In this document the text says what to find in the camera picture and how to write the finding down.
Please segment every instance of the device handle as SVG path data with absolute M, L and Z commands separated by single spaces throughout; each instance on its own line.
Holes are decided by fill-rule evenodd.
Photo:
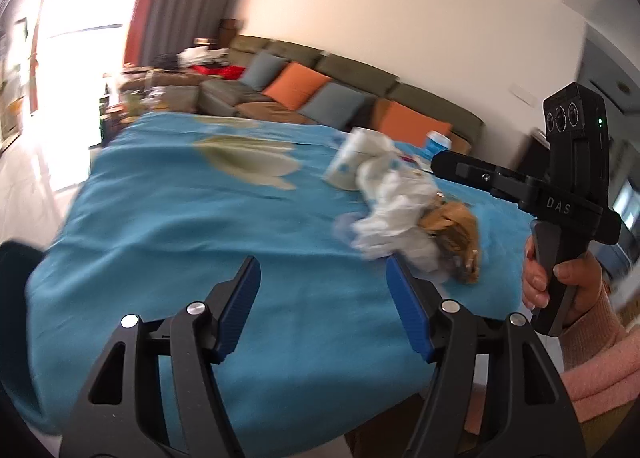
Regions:
M 548 221 L 532 221 L 531 233 L 536 246 L 536 258 L 549 277 L 549 303 L 546 308 L 533 310 L 531 325 L 542 335 L 558 337 L 574 301 L 576 287 L 559 282 L 553 269 L 558 263 L 582 256 L 587 251 L 590 240 Z

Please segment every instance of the blue-gray pillow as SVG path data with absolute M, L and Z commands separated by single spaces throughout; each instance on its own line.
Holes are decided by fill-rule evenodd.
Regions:
M 359 109 L 372 104 L 373 98 L 369 93 L 329 82 L 298 112 L 322 125 L 342 129 Z
M 254 57 L 249 67 L 244 70 L 238 81 L 255 89 L 255 91 L 262 91 L 280 75 L 288 62 L 287 59 L 261 51 Z

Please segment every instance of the camera lens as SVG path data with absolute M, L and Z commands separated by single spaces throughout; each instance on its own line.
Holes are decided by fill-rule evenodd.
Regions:
M 556 109 L 556 127 L 558 127 L 559 133 L 562 133 L 566 128 L 566 116 L 564 114 L 564 107 L 561 105 Z
M 551 113 L 546 114 L 546 130 L 553 131 L 554 129 L 554 116 Z
M 578 125 L 578 106 L 572 102 L 569 104 L 569 123 L 572 127 Z

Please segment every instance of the blue gripper pad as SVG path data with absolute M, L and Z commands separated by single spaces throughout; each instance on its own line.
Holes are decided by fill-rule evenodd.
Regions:
M 238 274 L 234 279 L 234 281 L 238 280 L 238 284 L 226 303 L 218 323 L 218 338 L 213 351 L 218 356 L 219 362 L 225 360 L 238 345 L 240 333 L 260 288 L 260 263 L 252 258 L 248 266 L 241 269 Z
M 429 338 L 429 318 L 415 297 L 411 284 L 407 281 L 394 257 L 386 260 L 386 285 L 396 304 L 396 310 L 402 321 L 402 326 L 409 338 L 414 352 L 419 353 L 428 361 L 433 353 L 433 346 Z

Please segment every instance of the human hand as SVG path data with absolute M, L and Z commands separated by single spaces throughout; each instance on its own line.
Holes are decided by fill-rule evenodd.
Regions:
M 583 257 L 556 264 L 554 274 L 558 281 L 567 286 L 576 286 L 574 301 L 567 312 L 563 326 L 575 323 L 597 303 L 602 288 L 600 263 L 589 251 Z M 545 308 L 549 303 L 546 287 L 549 277 L 545 269 L 536 261 L 536 247 L 529 236 L 524 248 L 522 266 L 522 302 L 529 310 Z

